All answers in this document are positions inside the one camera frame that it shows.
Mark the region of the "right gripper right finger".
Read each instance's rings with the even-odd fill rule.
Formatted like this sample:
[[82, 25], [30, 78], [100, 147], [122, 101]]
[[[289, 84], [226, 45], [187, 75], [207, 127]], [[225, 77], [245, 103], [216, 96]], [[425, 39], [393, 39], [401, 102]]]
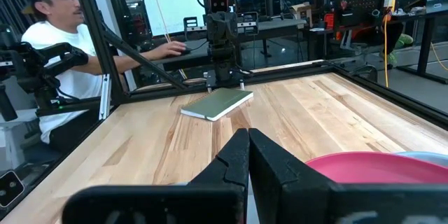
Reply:
[[261, 223], [446, 223], [447, 168], [345, 152], [303, 163], [258, 129], [250, 175]]

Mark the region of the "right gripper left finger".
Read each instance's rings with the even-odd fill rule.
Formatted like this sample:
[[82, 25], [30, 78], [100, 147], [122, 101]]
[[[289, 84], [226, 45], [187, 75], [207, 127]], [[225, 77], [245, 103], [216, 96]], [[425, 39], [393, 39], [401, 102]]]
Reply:
[[185, 185], [102, 185], [72, 195], [63, 223], [244, 223], [249, 184], [247, 129], [238, 129]]

